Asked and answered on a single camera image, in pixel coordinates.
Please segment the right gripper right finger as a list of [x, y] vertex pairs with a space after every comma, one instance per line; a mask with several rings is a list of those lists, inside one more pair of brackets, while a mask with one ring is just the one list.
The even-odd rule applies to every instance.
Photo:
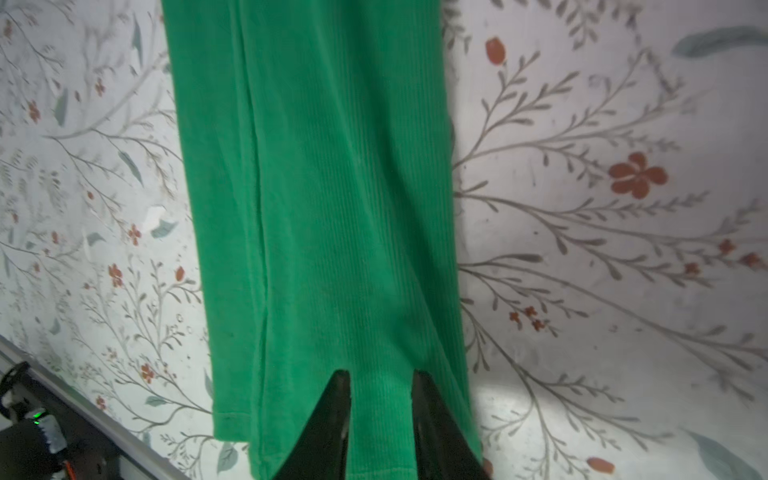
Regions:
[[414, 371], [411, 399], [418, 478], [488, 480], [483, 464], [470, 449], [426, 371]]

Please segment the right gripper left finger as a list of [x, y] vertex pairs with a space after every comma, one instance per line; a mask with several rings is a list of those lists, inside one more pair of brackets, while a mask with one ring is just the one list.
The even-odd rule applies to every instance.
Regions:
[[350, 374], [346, 370], [336, 370], [294, 448], [273, 479], [344, 480], [350, 417]]

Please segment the green tank top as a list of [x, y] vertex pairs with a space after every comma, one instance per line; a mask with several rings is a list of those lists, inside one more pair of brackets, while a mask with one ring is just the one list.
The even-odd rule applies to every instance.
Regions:
[[482, 462], [436, 1], [166, 1], [214, 437], [273, 479], [336, 370], [345, 479], [419, 479], [412, 377]]

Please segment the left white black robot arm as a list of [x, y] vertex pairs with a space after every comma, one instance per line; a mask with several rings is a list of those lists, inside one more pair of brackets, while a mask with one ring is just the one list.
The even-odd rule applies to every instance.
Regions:
[[31, 365], [13, 365], [1, 378], [3, 479], [74, 479], [68, 441], [55, 414], [55, 398], [32, 376]]

